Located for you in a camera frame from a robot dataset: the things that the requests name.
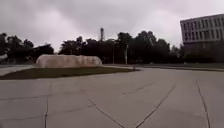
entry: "grass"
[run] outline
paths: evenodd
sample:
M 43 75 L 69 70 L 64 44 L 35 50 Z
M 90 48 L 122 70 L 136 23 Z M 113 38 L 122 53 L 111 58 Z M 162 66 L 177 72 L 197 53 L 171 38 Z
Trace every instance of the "grass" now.
M 60 78 L 72 76 L 86 76 L 95 74 L 110 74 L 121 72 L 132 72 L 127 68 L 111 68 L 111 67 L 91 67 L 91 68 L 32 68 L 17 71 L 0 76 L 0 80 L 23 80 L 38 78 Z
M 205 68 L 205 69 L 224 69 L 224 64 L 222 63 L 210 63 L 210 64 L 151 64 L 146 66 L 159 66 L 159 67 L 186 67 L 186 68 Z

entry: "walkway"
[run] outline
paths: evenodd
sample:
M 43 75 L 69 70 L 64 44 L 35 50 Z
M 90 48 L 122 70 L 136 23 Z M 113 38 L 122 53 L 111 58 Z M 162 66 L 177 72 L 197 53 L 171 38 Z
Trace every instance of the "walkway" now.
M 223 128 L 224 72 L 0 81 L 0 128 Z

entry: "tower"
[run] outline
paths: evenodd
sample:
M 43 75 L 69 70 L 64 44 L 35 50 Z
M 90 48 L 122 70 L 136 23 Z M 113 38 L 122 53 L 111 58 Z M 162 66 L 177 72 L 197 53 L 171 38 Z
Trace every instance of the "tower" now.
M 104 28 L 100 28 L 100 41 L 104 41 Z

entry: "large white stone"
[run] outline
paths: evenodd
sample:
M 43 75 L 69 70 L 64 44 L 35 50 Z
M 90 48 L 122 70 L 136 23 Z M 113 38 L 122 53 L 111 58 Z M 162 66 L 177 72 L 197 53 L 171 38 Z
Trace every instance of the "large white stone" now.
M 102 62 L 96 56 L 42 55 L 36 65 L 38 68 L 97 67 Z

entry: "cloud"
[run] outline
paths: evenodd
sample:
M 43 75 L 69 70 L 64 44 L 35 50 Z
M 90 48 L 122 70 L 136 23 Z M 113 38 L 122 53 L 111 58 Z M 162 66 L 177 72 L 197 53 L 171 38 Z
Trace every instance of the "cloud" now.
M 152 30 L 171 44 L 181 42 L 179 21 L 219 14 L 222 0 L 1 0 L 0 32 L 28 38 L 59 49 L 63 40 L 77 36 L 98 39 L 99 28 L 107 38 L 120 31 L 136 36 Z

